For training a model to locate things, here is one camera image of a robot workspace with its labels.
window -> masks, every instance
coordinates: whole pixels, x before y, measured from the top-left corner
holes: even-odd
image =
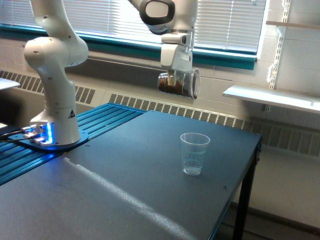
[[[160,43],[128,0],[64,0],[79,33]],[[195,47],[247,52],[258,49],[266,0],[198,0]],[[0,23],[37,27],[29,0],[2,0]]]

shelf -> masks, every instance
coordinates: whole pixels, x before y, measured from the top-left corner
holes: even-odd
[[[299,23],[287,23],[281,21],[266,21],[267,25],[273,25],[277,27],[289,27],[289,28],[299,28],[299,29],[313,29],[313,30],[320,30],[320,25],[314,24],[299,24]]]
[[[223,96],[255,103],[320,113],[320,98],[262,87],[234,85],[224,91]]]
[[[0,77],[0,90],[18,87],[20,84],[16,81],[7,80]]]

plastic cup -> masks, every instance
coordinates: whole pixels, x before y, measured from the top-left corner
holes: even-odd
[[[210,138],[201,133],[188,132],[180,136],[182,143],[182,171],[199,175],[204,164]]]

window frame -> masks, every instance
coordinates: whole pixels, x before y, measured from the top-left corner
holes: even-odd
[[[90,51],[105,52],[134,58],[159,61],[161,43],[141,42],[77,32],[88,45]],[[48,36],[41,28],[0,23],[0,37],[28,41],[36,37]],[[193,63],[197,65],[223,66],[254,70],[256,54],[245,54],[224,50],[193,49]]]

black metal table leg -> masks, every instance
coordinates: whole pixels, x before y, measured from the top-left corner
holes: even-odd
[[[242,240],[244,234],[246,216],[249,207],[251,189],[254,182],[256,165],[259,160],[259,153],[260,147],[258,146],[258,148],[255,151],[253,161],[242,180],[232,240]]]

